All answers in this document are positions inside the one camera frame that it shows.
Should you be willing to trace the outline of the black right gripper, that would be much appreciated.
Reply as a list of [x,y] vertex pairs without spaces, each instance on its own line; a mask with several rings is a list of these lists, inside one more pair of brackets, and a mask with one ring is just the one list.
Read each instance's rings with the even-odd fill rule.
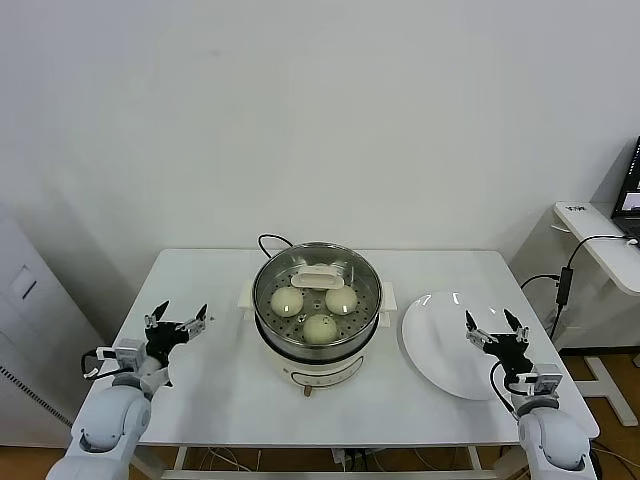
[[466,310],[466,339],[477,348],[483,348],[488,344],[488,354],[495,356],[500,361],[507,376],[528,374],[533,369],[533,363],[525,355],[529,347],[529,328],[524,327],[508,309],[504,309],[503,312],[514,334],[491,335],[479,329],[471,313]]

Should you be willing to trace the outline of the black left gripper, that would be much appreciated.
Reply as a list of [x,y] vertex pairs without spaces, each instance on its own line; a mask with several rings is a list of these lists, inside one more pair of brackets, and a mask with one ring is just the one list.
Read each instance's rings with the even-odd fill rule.
[[204,304],[195,317],[181,326],[177,323],[158,323],[170,301],[158,305],[150,314],[144,316],[146,355],[159,363],[168,363],[172,349],[188,342],[188,334],[200,334],[206,328],[207,305]]

